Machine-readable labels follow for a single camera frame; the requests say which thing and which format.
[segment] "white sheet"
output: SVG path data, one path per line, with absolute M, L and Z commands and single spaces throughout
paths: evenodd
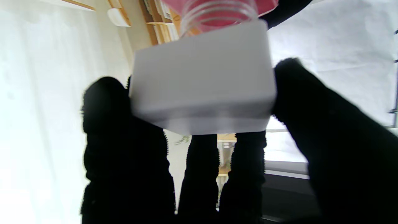
M 325 0 L 270 29 L 273 63 L 299 57 L 327 86 L 390 126 L 393 115 L 387 112 L 394 108 L 397 86 L 397 29 L 396 0 Z M 281 128 L 275 121 L 268 125 Z

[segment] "white curtain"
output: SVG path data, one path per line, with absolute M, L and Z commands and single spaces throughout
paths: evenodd
M 80 222 L 82 93 L 101 76 L 125 83 L 125 30 L 97 12 L 0 0 L 0 223 Z

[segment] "pink liquid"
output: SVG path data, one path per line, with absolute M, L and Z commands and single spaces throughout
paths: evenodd
M 164 3 L 168 4 L 174 11 L 179 15 L 182 13 L 182 8 L 184 4 L 189 0 L 162 0 Z M 258 15 L 262 16 L 278 6 L 278 0 L 256 0 Z

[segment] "wall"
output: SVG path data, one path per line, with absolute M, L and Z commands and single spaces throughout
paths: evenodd
M 121 3 L 131 21 L 131 27 L 122 28 L 127 33 L 131 50 L 135 52 L 152 46 L 139 2 L 137 0 L 122 0 Z
M 170 162 L 169 172 L 174 179 L 174 190 L 176 193 L 176 206 L 178 207 L 179 194 L 181 192 L 181 184 L 184 179 L 184 172 L 186 166 L 186 158 L 188 153 L 188 146 L 190 141 L 175 145 L 182 136 L 171 131 L 165 130 L 166 137 L 169 143 L 169 155 L 167 159 Z

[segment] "finger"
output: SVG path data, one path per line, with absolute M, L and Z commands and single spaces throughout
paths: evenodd
M 220 215 L 253 223 L 261 219 L 265 131 L 236 134 L 231 171 L 220 198 Z
M 219 189 L 217 135 L 192 136 L 182 182 L 178 216 L 182 220 L 214 220 Z

